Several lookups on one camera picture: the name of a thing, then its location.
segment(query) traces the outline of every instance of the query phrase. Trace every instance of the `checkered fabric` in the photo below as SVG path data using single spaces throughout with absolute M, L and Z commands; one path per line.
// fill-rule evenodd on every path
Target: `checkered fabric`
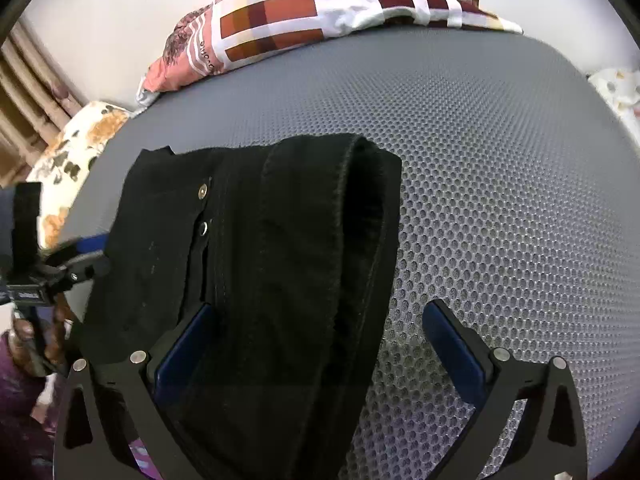
M 478 0 L 214 0 L 187 14 L 142 78 L 137 101 L 303 44 L 393 23 L 522 33 Z

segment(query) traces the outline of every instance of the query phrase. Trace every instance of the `person's hand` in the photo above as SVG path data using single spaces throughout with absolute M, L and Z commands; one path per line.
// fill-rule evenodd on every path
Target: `person's hand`
M 64 361 L 65 344 L 65 320 L 74 320 L 64 294 L 56 297 L 56 306 L 53 311 L 53 323 L 47 328 L 47 344 L 44 355 L 53 364 L 59 365 Z M 27 345 L 23 341 L 33 338 L 33 326 L 25 319 L 15 319 L 14 326 L 9 332 L 9 352 L 11 352 L 17 366 L 26 371 L 29 375 L 36 375 L 36 371 L 31 360 L 31 355 Z

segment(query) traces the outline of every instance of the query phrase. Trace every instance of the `gray mesh mattress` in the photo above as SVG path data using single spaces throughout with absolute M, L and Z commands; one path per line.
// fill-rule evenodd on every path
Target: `gray mesh mattress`
M 370 30 L 167 95 L 108 144 L 64 235 L 110 226 L 141 148 L 337 132 L 363 134 L 403 163 L 394 292 L 340 478 L 425 478 L 469 420 L 420 329 L 435 296 L 491 346 L 533 361 L 563 355 L 590 476 L 609 466 L 640 418 L 640 164 L 596 92 L 537 41 Z M 72 301 L 82 309 L 81 290 Z

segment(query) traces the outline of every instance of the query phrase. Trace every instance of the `black pants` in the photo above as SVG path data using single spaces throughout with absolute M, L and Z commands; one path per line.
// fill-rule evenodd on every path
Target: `black pants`
M 156 358 L 162 336 L 210 303 L 216 327 L 165 413 L 185 453 L 208 478 L 335 476 L 388 313 L 400 171 L 352 135 L 142 152 L 82 352 Z

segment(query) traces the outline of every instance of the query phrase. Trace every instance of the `silver screw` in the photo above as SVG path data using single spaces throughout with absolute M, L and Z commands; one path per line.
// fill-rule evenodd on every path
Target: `silver screw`
M 509 351 L 506 348 L 498 347 L 494 349 L 494 357 L 498 359 L 498 361 L 505 362 L 509 360 L 511 354 L 509 354 Z
M 78 361 L 74 362 L 74 370 L 76 372 L 80 372 L 86 368 L 86 359 L 78 359 Z
M 146 359 L 146 352 L 144 350 L 136 350 L 129 357 L 129 360 L 135 365 L 140 364 L 145 359 Z
M 566 361 L 564 359 L 562 359 L 561 357 L 554 357 L 552 359 L 552 363 L 559 370 L 564 370 L 566 368 Z

